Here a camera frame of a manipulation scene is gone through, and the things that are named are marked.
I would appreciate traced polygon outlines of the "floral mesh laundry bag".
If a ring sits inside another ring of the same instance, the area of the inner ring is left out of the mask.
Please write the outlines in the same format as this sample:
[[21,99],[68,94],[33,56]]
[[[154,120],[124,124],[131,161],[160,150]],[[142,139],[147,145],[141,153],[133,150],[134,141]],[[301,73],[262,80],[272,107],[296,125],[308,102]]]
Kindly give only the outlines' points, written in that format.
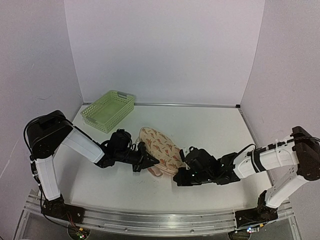
[[147,152],[159,160],[154,167],[163,174],[174,176],[179,168],[186,167],[180,156],[180,148],[164,133],[151,127],[142,127],[138,140],[145,142]]

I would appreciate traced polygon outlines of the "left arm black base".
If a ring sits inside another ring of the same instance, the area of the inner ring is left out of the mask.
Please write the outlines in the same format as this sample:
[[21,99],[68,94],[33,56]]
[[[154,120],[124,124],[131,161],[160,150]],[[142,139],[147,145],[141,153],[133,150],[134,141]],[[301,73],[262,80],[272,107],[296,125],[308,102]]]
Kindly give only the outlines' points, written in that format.
[[45,217],[68,221],[73,227],[76,227],[76,224],[81,224],[85,215],[83,207],[66,204],[62,194],[53,200],[45,198],[40,204],[40,209]]

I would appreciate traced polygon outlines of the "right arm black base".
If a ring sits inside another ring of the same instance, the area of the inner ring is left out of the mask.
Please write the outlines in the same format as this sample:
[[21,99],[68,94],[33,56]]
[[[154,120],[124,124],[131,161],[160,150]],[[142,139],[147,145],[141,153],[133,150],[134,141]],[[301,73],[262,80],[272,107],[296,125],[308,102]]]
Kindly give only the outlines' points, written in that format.
[[237,230],[266,224],[278,219],[278,209],[268,207],[266,204],[266,193],[267,191],[265,190],[260,194],[255,208],[237,210],[235,212]]

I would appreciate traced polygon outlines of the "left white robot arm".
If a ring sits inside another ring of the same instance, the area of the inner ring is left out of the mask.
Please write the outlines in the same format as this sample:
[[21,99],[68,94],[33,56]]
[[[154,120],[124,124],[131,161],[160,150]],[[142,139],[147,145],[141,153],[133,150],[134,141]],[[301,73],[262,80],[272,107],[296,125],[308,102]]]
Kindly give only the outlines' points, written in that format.
[[99,168],[112,167],[116,162],[129,164],[133,172],[151,168],[159,160],[147,151],[145,142],[135,144],[124,129],[112,133],[110,139],[99,143],[75,126],[60,110],[32,119],[23,130],[30,152],[34,179],[41,193],[49,201],[48,211],[57,219],[67,214],[67,207],[58,186],[54,159],[61,146],[68,147]]

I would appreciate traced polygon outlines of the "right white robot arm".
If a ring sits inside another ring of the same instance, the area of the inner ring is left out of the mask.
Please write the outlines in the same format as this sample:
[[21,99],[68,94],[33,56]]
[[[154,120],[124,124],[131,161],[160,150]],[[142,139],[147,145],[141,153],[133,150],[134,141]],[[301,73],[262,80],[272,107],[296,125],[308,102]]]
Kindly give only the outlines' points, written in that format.
[[260,195],[262,203],[252,209],[252,218],[262,222],[272,209],[307,182],[320,178],[320,139],[311,136],[301,126],[292,128],[287,138],[264,147],[243,148],[218,159],[204,149],[183,148],[179,154],[184,163],[174,175],[179,187],[215,183],[227,185],[251,175],[288,166],[286,175]]

